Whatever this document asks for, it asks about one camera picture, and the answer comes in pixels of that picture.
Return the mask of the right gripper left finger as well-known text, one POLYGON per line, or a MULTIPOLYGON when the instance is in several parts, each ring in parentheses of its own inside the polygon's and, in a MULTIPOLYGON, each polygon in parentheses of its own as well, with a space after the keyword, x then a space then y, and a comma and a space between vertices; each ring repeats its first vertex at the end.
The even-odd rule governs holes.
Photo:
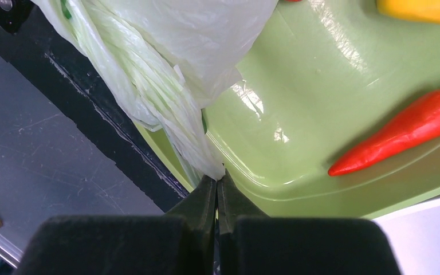
POLYGON ((161 216, 75 215, 45 221, 17 274, 212 274, 216 181, 161 216))

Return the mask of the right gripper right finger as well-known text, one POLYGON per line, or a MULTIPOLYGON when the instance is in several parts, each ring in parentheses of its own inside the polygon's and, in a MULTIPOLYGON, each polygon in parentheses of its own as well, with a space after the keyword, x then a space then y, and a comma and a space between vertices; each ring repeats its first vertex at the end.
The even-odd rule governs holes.
POLYGON ((217 183, 222 274, 399 274, 389 241, 356 218, 266 215, 226 174, 217 183))

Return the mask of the translucent white plastic bag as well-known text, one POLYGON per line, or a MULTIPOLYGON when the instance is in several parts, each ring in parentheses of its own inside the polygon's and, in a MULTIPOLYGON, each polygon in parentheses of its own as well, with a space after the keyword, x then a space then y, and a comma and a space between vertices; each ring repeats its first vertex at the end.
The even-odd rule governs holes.
POLYGON ((37 1, 127 116, 163 130, 187 173, 225 175, 202 110, 238 84, 276 1, 37 1))

